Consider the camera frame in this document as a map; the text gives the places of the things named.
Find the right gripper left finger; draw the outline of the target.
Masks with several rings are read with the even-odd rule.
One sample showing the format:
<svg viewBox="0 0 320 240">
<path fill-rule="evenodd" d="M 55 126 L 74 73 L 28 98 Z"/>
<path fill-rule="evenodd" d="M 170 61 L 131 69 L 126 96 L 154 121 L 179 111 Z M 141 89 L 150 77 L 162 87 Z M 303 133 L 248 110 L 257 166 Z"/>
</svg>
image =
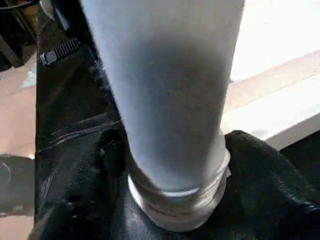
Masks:
<svg viewBox="0 0 320 240">
<path fill-rule="evenodd" d="M 105 131 L 77 158 L 64 158 L 46 184 L 31 240 L 136 240 L 128 215 L 126 145 L 120 132 Z"/>
</svg>

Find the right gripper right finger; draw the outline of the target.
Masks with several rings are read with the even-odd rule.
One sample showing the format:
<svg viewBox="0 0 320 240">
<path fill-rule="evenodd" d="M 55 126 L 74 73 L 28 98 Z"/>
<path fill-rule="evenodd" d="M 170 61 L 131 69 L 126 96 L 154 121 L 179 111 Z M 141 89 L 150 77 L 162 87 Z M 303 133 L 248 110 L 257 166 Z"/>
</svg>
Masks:
<svg viewBox="0 0 320 240">
<path fill-rule="evenodd" d="M 207 225 L 210 240 L 317 240 L 320 194 L 266 142 L 226 135 L 231 176 Z"/>
</svg>

